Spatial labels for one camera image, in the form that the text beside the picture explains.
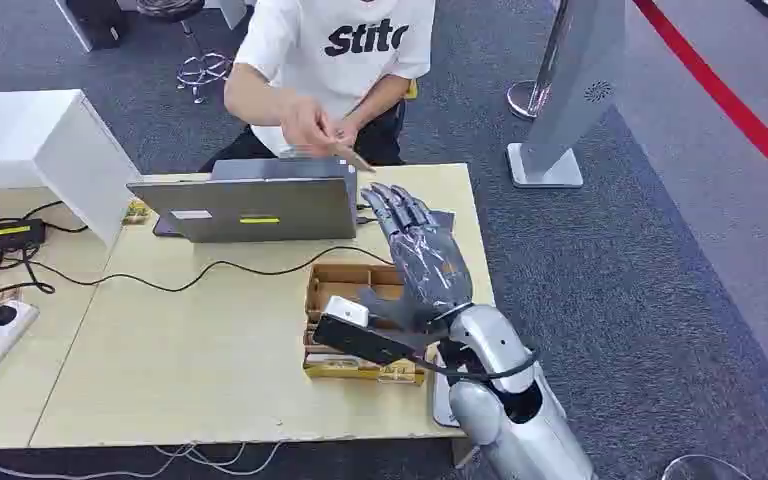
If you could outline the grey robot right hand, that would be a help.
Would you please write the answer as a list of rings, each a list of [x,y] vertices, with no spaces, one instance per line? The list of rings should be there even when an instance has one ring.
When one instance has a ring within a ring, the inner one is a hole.
[[[470,271],[452,231],[423,200],[398,185],[372,182],[360,195],[378,219],[403,290],[399,299],[385,300],[365,288],[359,302],[372,316],[404,331],[442,329],[446,316],[473,299]]]

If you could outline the person's right hand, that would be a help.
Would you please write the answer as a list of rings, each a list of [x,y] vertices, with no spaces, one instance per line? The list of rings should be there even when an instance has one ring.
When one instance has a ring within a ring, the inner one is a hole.
[[[286,142],[304,155],[328,155],[336,144],[330,119],[321,104],[311,97],[287,100],[282,107],[280,126]]]

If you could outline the person's left hand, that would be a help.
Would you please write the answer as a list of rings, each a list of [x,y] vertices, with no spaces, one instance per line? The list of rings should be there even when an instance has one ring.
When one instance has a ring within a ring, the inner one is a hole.
[[[342,118],[333,124],[333,138],[340,144],[353,149],[360,131],[358,123],[352,118]]]

